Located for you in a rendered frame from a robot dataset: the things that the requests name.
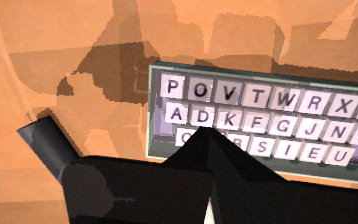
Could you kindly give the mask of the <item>white cylinder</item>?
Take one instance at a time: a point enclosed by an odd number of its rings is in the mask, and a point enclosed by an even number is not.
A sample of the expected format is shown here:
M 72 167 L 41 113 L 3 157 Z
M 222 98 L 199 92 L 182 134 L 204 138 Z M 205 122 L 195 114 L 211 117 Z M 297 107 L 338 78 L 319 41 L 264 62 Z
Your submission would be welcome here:
M 209 199 L 209 203 L 208 203 L 208 208 L 207 208 L 204 224 L 214 224 L 210 199 Z

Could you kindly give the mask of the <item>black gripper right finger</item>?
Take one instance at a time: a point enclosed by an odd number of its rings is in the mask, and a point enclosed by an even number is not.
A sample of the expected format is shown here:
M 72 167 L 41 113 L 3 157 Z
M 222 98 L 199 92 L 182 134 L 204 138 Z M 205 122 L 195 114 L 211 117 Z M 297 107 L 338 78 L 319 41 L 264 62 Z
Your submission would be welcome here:
M 358 189 L 286 180 L 215 128 L 207 130 L 214 224 L 358 224 Z

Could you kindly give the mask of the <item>white keyboard with letter keys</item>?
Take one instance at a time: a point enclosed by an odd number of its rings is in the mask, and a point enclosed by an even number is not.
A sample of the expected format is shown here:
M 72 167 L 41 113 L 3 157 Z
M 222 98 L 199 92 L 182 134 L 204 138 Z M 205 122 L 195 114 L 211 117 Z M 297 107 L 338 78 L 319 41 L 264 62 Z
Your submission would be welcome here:
M 212 127 L 280 175 L 358 184 L 358 82 L 149 64 L 145 158 Z

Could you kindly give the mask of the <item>dark grey cylinder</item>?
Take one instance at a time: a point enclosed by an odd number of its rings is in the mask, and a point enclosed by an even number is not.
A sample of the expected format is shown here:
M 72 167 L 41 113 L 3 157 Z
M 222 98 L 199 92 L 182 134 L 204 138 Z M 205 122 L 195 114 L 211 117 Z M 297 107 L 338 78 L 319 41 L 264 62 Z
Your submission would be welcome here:
M 57 182 L 62 185 L 64 168 L 79 154 L 51 115 L 16 130 Z

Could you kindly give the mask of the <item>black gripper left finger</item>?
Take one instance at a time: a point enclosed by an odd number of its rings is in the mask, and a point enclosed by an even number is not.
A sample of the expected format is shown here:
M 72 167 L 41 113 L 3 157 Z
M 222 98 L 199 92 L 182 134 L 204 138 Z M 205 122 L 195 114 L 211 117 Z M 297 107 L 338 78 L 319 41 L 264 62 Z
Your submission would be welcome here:
M 69 224 L 90 215 L 149 224 L 204 224 L 214 179 L 200 126 L 162 163 L 85 155 L 62 172 Z

